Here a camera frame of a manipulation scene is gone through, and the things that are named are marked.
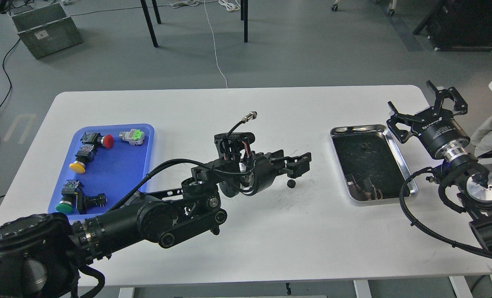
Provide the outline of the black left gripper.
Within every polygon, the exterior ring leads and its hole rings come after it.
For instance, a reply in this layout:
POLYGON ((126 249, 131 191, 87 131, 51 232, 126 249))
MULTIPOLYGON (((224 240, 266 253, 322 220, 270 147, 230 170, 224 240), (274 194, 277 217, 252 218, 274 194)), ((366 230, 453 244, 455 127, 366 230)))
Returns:
POLYGON ((285 156, 283 150, 268 153, 256 153, 255 169, 244 193, 253 196, 270 187, 275 178, 286 174, 288 178, 301 177, 310 170, 311 152, 298 156, 285 156))

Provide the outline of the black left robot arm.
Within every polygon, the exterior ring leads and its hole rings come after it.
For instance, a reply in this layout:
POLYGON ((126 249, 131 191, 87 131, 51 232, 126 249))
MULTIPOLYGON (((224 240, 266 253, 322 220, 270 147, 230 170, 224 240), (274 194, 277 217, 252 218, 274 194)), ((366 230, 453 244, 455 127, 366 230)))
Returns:
POLYGON ((33 214, 1 225, 0 298, 77 298, 81 274, 98 281, 84 294, 93 298, 105 285, 104 274, 90 267, 94 260, 140 241, 170 248, 206 231, 218 235, 227 220, 221 194, 253 196, 279 175, 309 171, 309 152, 251 149, 254 134, 236 129, 256 117, 252 111, 214 136, 218 159, 165 161, 102 215, 70 223, 61 212, 33 214))

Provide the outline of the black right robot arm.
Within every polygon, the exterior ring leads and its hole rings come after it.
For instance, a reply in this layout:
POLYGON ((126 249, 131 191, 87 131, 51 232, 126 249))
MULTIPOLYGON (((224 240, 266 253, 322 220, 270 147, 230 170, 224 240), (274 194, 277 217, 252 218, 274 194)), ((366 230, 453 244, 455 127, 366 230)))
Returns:
POLYGON ((435 93, 434 105, 415 115, 400 113, 392 102, 388 102, 391 116, 386 124, 390 132, 401 143, 416 137, 434 160, 442 160, 436 167, 426 167, 411 174, 399 193, 401 209, 405 216, 425 234, 475 255, 492 259, 492 172, 479 164, 478 159, 466 151, 469 136, 454 117, 464 115, 468 105, 454 87, 438 89, 431 81, 427 86, 435 93), (408 184, 420 174, 436 183, 441 202, 458 213, 467 213, 472 218, 469 227, 479 247, 460 243, 431 230, 422 224, 408 209, 404 193, 408 184))

